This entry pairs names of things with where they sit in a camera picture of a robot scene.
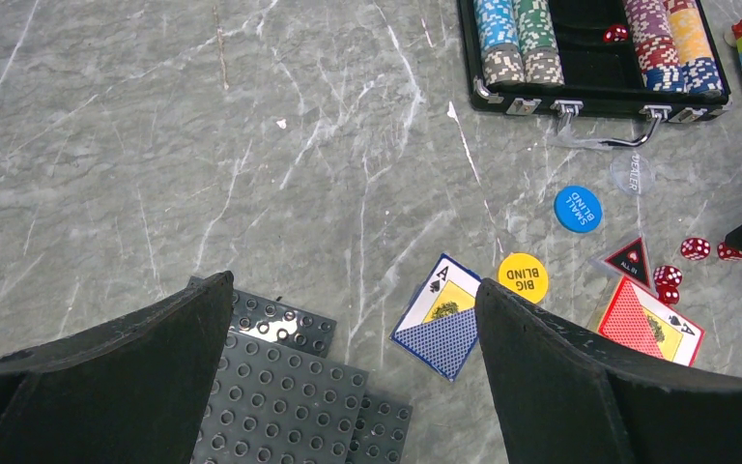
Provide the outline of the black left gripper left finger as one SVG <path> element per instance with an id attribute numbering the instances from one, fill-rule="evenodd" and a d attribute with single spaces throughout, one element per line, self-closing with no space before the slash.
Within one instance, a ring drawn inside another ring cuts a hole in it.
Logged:
<path id="1" fill-rule="evenodd" d="M 233 275 L 218 273 L 0 357 L 0 463 L 187 463 L 232 298 Z"/>

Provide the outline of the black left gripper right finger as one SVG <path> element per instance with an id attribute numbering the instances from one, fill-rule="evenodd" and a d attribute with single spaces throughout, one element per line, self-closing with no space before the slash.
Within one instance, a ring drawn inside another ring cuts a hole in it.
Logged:
<path id="1" fill-rule="evenodd" d="M 663 361 L 491 279 L 479 343 L 512 463 L 742 463 L 742 378 Z"/>

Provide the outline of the red die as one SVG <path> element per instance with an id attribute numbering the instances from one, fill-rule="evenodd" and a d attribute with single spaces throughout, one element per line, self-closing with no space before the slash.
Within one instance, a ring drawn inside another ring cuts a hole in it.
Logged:
<path id="1" fill-rule="evenodd" d="M 606 44 L 622 43 L 629 40 L 629 31 L 623 24 L 614 24 L 603 33 L 603 42 Z"/>
<path id="2" fill-rule="evenodd" d="M 680 254 L 691 261 L 707 258 L 711 253 L 710 243 L 699 237 L 685 239 L 680 246 Z"/>
<path id="3" fill-rule="evenodd" d="M 653 272 L 653 282 L 656 287 L 665 285 L 677 287 L 683 280 L 683 273 L 672 265 L 662 265 Z"/>
<path id="4" fill-rule="evenodd" d="M 680 293 L 676 286 L 660 285 L 657 287 L 657 298 L 664 305 L 675 305 L 680 301 Z"/>
<path id="5" fill-rule="evenodd" d="M 717 245 L 717 255 L 723 261 L 740 261 L 742 260 L 742 250 L 729 246 L 725 242 Z"/>

